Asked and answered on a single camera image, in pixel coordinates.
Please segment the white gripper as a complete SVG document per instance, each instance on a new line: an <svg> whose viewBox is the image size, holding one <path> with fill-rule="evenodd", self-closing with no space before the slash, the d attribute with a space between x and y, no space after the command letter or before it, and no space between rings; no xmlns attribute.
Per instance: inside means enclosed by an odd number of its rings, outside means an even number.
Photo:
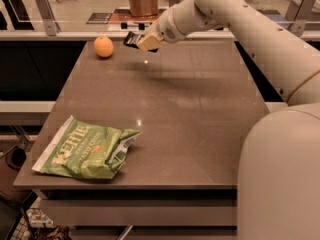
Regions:
<svg viewBox="0 0 320 240"><path fill-rule="evenodd" d="M137 46L140 50L146 52L157 50L161 46L162 41L176 43L185 38L186 35L182 34L175 24L174 8L169 8L160 15L155 23L143 31L143 35L137 42Z"/></svg>

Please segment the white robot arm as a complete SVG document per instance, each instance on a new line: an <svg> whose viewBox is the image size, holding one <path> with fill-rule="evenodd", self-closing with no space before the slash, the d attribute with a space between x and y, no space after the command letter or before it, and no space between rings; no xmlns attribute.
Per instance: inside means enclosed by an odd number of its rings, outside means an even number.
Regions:
<svg viewBox="0 0 320 240"><path fill-rule="evenodd" d="M250 130L237 176L238 240L320 240L320 53L245 0L184 0L147 28L141 50L227 27L281 99Z"/></svg>

